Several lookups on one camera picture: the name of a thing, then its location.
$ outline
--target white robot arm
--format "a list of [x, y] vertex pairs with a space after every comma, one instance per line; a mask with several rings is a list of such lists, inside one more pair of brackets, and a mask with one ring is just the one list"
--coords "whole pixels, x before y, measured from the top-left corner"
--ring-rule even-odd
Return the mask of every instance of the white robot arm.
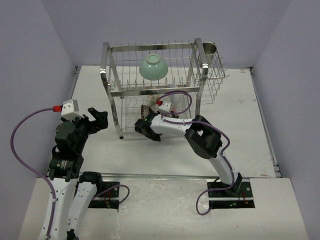
[[221, 182], [228, 186], [233, 184], [231, 190], [237, 192], [242, 176], [234, 170], [226, 155], [221, 152], [221, 134], [208, 125], [210, 123], [200, 115], [194, 119], [178, 119], [150, 112], [145, 119], [139, 119], [135, 123], [135, 131], [158, 142], [161, 141], [162, 134], [185, 137], [198, 156], [209, 160]]
[[[65, 101], [59, 108], [63, 123], [56, 128], [56, 146], [52, 149], [48, 170], [48, 180], [54, 187], [55, 199], [49, 198], [38, 240], [77, 240], [89, 203], [102, 184], [100, 173], [84, 172], [79, 177], [79, 172], [88, 136], [108, 127], [108, 113], [98, 112], [91, 107], [88, 111], [95, 120], [89, 121], [87, 116], [79, 114], [76, 100]], [[48, 228], [51, 229], [50, 236], [47, 235]]]

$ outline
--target white tabletop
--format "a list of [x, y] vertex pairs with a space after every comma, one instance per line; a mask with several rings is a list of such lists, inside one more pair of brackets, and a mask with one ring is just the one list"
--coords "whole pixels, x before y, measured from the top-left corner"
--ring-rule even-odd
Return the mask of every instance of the white tabletop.
[[[87, 112], [90, 107], [109, 113], [108, 129], [90, 135], [86, 142], [81, 171], [217, 176], [209, 161], [198, 157], [184, 138], [162, 136], [161, 142], [153, 142], [134, 132], [120, 140], [99, 69], [98, 66], [82, 66], [72, 97], [78, 100], [82, 114], [90, 115]], [[230, 137], [231, 146], [226, 154], [242, 176], [274, 178], [273, 161], [250, 72], [229, 69], [227, 74], [230, 76], [221, 84], [213, 104], [206, 104], [209, 92], [203, 92], [200, 114]], [[120, 98], [115, 100], [120, 114]]]
[[[122, 179], [131, 194], [115, 209], [88, 209], [80, 240], [307, 240], [307, 232], [287, 178], [251, 179], [255, 208], [195, 210], [206, 181]], [[120, 197], [126, 194], [120, 189]], [[19, 240], [37, 239], [46, 213], [49, 188], [38, 179]], [[207, 196], [200, 211], [208, 207]]]

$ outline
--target ceramic bowl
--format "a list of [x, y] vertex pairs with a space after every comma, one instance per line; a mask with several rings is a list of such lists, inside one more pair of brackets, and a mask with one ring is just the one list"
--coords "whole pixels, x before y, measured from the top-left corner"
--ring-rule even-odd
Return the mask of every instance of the ceramic bowl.
[[152, 53], [143, 59], [139, 67], [139, 73], [147, 80], [159, 80], [167, 75], [168, 65], [162, 57]]

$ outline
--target metal dish rack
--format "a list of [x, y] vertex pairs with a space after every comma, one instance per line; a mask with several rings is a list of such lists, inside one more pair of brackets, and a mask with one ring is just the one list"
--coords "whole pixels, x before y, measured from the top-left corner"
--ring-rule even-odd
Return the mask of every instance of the metal dish rack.
[[[141, 61], [151, 53], [160, 55], [168, 65], [168, 74], [160, 80], [146, 80], [139, 74]], [[203, 91], [210, 93], [209, 103], [213, 103], [226, 77], [225, 71], [216, 45], [213, 42], [203, 43], [200, 38], [187, 43], [121, 44], [111, 47], [105, 42], [102, 46], [100, 76], [120, 139], [124, 138], [124, 132], [134, 131], [134, 124], [141, 116], [141, 105], [147, 103], [150, 95], [173, 90], [195, 93], [195, 115], [200, 114]], [[121, 99], [120, 122], [115, 97]], [[185, 109], [188, 104], [189, 99], [184, 97], [176, 110]], [[191, 118], [192, 113], [189, 110], [180, 117]]]

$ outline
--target purple cable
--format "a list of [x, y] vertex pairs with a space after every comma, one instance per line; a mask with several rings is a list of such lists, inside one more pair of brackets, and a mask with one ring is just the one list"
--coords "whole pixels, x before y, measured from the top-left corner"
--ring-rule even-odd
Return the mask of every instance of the purple cable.
[[[179, 114], [183, 114], [185, 113], [186, 111], [189, 110], [189, 108], [191, 107], [191, 104], [192, 104], [192, 97], [191, 95], [186, 92], [186, 91], [180, 91], [180, 90], [177, 90], [177, 91], [171, 91], [171, 92], [168, 92], [164, 95], [162, 95], [161, 97], [158, 98], [158, 100], [164, 98], [164, 97], [167, 97], [167, 96], [170, 96], [170, 95], [175, 95], [175, 94], [184, 94], [186, 96], [189, 97], [190, 99], [190, 104], [188, 105], [188, 107], [186, 109], [184, 109], [183, 111], [180, 111], [180, 112], [170, 112], [170, 113], [166, 113], [166, 115], [179, 115]], [[211, 124], [207, 123], [207, 122], [203, 122], [203, 121], [186, 121], [186, 122], [176, 122], [176, 121], [170, 121], [170, 120], [167, 120], [165, 118], [163, 118], [164, 115], [161, 115], [161, 119], [166, 122], [166, 123], [169, 123], [169, 124], [176, 124], [176, 125], [185, 125], [185, 124], [202, 124], [202, 125], [205, 125], [209, 128], [212, 128], [213, 130], [215, 130], [217, 133], [221, 134], [222, 136], [224, 136], [224, 138], [226, 139], [227, 141], [227, 144], [225, 145], [225, 147], [221, 150], [221, 156], [222, 158], [225, 160], [226, 164], [228, 165], [228, 167], [230, 168], [230, 171], [231, 171], [231, 176], [232, 176], [232, 183], [231, 185], [227, 186], [227, 187], [221, 187], [221, 188], [210, 188], [210, 189], [207, 189], [205, 191], [203, 191], [202, 193], [200, 193], [200, 195], [198, 196], [198, 198], [196, 199], [196, 203], [195, 203], [195, 209], [196, 209], [196, 212], [201, 215], [201, 216], [204, 216], [206, 214], [208, 214], [211, 210], [211, 208], [209, 207], [209, 209], [206, 211], [206, 212], [200, 212], [199, 209], [198, 209], [198, 204], [199, 204], [199, 200], [200, 198], [205, 194], [205, 193], [209, 193], [209, 192], [213, 192], [213, 191], [225, 191], [225, 190], [228, 190], [228, 189], [231, 189], [234, 184], [235, 184], [235, 175], [234, 175], [234, 172], [233, 172], [233, 169], [232, 169], [232, 166], [230, 164], [230, 162], [228, 161], [228, 159], [223, 156], [223, 153], [224, 151], [230, 146], [230, 138], [223, 132], [221, 131], [220, 129], [212, 126]]]
[[[35, 170], [34, 168], [32, 168], [31, 166], [29, 166], [27, 163], [25, 163], [17, 154], [16, 149], [15, 149], [15, 145], [14, 145], [14, 138], [16, 135], [16, 132], [18, 130], [18, 128], [21, 126], [21, 124], [23, 124], [27, 119], [31, 118], [32, 116], [38, 114], [38, 113], [42, 113], [45, 111], [53, 111], [53, 108], [44, 108], [38, 111], [35, 111], [31, 114], [29, 114], [28, 116], [26, 116], [24, 119], [22, 119], [13, 129], [12, 134], [11, 134], [11, 138], [10, 138], [10, 147], [11, 147], [11, 151], [13, 153], [13, 155], [15, 156], [15, 158], [19, 161], [19, 163], [21, 163], [24, 167], [26, 167], [27, 169], [29, 169], [31, 172], [35, 173], [36, 175], [38, 175], [40, 178], [44, 179], [46, 181], [46, 183], [49, 185], [50, 189], [51, 189], [51, 193], [52, 193], [52, 200], [56, 199], [56, 192], [55, 192], [55, 188], [52, 185], [52, 183], [50, 182], [49, 179], [47, 179], [47, 177], [43, 174], [41, 174], [41, 172]], [[56, 202], [52, 201], [52, 207], [51, 207], [51, 216], [50, 216], [50, 220], [49, 220], [49, 224], [48, 224], [48, 229], [46, 231], [46, 236], [47, 238], [50, 236], [50, 232], [51, 232], [51, 227], [52, 227], [52, 223], [54, 220], [54, 215], [55, 215], [55, 208], [56, 208]]]
[[113, 189], [115, 189], [115, 188], [119, 188], [119, 187], [124, 187], [124, 188], [126, 188], [126, 189], [128, 190], [128, 193], [126, 194], [126, 196], [124, 197], [124, 199], [122, 199], [121, 201], [119, 201], [119, 204], [121, 204], [121, 203], [123, 203], [123, 202], [127, 199], [127, 197], [128, 197], [129, 194], [130, 194], [130, 189], [129, 189], [129, 187], [126, 186], [126, 185], [123, 185], [123, 184], [118, 184], [118, 185], [114, 185], [114, 186], [112, 186], [112, 187], [109, 187], [108, 189], [106, 189], [106, 190], [100, 192], [99, 194], [95, 195], [95, 196], [92, 198], [92, 200], [100, 197], [101, 195], [103, 195], [103, 194], [105, 194], [105, 193], [107, 193], [107, 192], [109, 192], [109, 191], [111, 191], [111, 190], [113, 190]]

